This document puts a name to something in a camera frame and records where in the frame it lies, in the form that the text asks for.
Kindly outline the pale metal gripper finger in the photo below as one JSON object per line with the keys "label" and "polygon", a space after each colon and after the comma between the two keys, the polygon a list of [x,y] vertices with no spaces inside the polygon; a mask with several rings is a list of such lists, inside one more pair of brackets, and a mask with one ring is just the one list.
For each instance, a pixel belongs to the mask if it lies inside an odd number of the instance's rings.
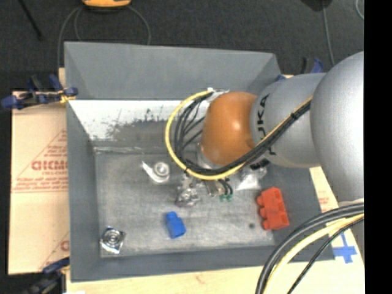
{"label": "pale metal gripper finger", "polygon": [[197,191],[187,189],[181,191],[176,197],[176,206],[178,207],[191,207],[200,201]]}
{"label": "pale metal gripper finger", "polygon": [[188,174],[182,175],[182,190],[197,191],[203,187],[202,180]]}

